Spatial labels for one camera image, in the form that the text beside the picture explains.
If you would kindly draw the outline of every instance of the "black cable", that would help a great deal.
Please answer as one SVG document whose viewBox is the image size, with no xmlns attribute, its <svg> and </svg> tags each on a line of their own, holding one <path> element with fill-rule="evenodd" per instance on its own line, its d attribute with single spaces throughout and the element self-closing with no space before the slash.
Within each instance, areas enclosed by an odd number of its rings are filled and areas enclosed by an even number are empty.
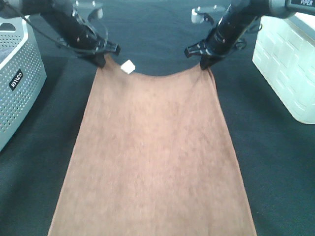
<svg viewBox="0 0 315 236">
<path fill-rule="evenodd" d="M 59 42 L 59 41 L 53 39 L 52 37 L 48 36 L 47 34 L 42 32 L 39 28 L 37 28 L 32 22 L 30 22 L 30 20 L 27 19 L 25 17 L 25 15 L 23 15 L 22 12 L 17 10 L 15 7 L 13 7 L 7 1 L 3 1 L 3 2 L 4 2 L 4 4 L 6 6 L 8 6 L 11 10 L 13 10 L 16 14 L 18 14 L 23 20 L 25 20 L 34 30 L 36 30 L 42 36 L 44 36 L 45 38 L 49 39 L 50 41 L 54 42 L 55 44 L 57 44 L 58 46 L 60 46 L 62 48 L 65 48 L 65 49 L 68 49 L 68 50 L 71 50 L 71 51 L 75 51 L 77 53 L 84 53 L 85 56 L 90 56 L 90 55 L 95 55 L 97 53 L 104 53 L 104 52 L 106 52 L 105 48 L 106 48 L 106 45 L 107 45 L 107 42 L 108 42 L 108 28 L 103 23 L 101 23 L 101 24 L 104 26 L 104 28 L 106 30 L 106 38 L 105 38 L 105 43 L 104 43 L 104 46 L 103 46 L 102 49 L 99 49 L 99 50 L 85 50 L 85 49 L 73 48 L 73 47 L 70 47 L 70 46 L 65 46 L 61 42 Z"/>
</svg>

